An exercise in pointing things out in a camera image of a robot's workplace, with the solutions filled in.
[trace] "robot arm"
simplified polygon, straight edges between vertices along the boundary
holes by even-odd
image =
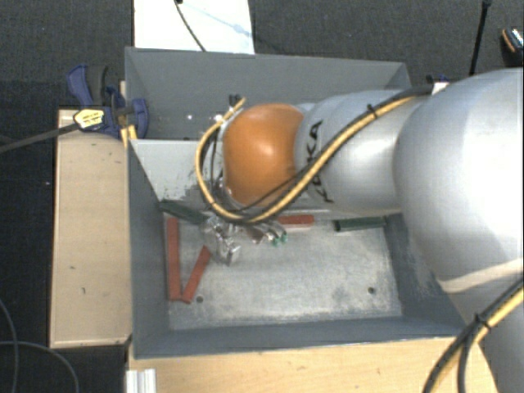
[[[272,199],[224,219],[263,222],[303,191],[324,209],[360,217],[402,212],[467,322],[522,279],[522,69],[434,95],[380,90],[273,108],[233,118],[223,147],[226,201],[238,210],[268,192]],[[501,391],[524,385],[523,333],[515,310],[482,345]]]

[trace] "gray carpet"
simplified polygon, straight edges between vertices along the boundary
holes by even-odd
[[[249,0],[259,53],[403,61],[414,84],[428,74],[468,74],[481,0]],[[478,71],[503,66],[499,32],[522,29],[522,0],[493,0]],[[65,74],[106,64],[124,77],[133,43],[133,0],[0,0],[0,134],[23,138],[56,123],[75,100]],[[52,245],[53,142],[0,155],[0,298],[19,337],[47,341]],[[0,341],[9,339],[0,316]],[[83,392],[120,391],[123,348],[67,353]],[[0,391],[9,391],[11,350],[0,349]],[[23,351],[20,391],[72,391],[56,363]]]

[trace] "red stick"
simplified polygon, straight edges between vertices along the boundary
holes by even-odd
[[[169,218],[167,219],[167,283],[168,297],[171,301],[182,299],[180,255],[178,254],[179,242],[178,220],[176,218]]]
[[[195,267],[193,268],[193,271],[191,272],[189,281],[187,281],[186,287],[183,290],[181,300],[184,303],[190,304],[192,302],[193,297],[195,296],[195,293],[197,292],[198,284],[200,283],[202,274],[206,270],[206,266],[209,263],[210,259],[211,259],[211,253],[209,252],[207,247],[203,246],[198,256],[198,259],[196,260]]]

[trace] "blue clamp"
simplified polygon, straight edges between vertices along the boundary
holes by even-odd
[[[135,125],[138,138],[145,138],[149,125],[146,101],[136,98],[131,101],[131,106],[127,107],[118,89],[105,85],[106,72],[105,66],[88,67],[80,64],[67,74],[67,87],[79,100],[82,109],[96,107],[104,114],[101,124],[80,129],[104,133],[120,139],[120,130],[124,125],[120,124],[119,117],[124,115],[126,124]]]

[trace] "white paper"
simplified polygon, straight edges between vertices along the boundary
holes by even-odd
[[[255,53],[247,0],[183,0],[179,6],[207,51]],[[134,45],[200,51],[173,0],[134,0]]]

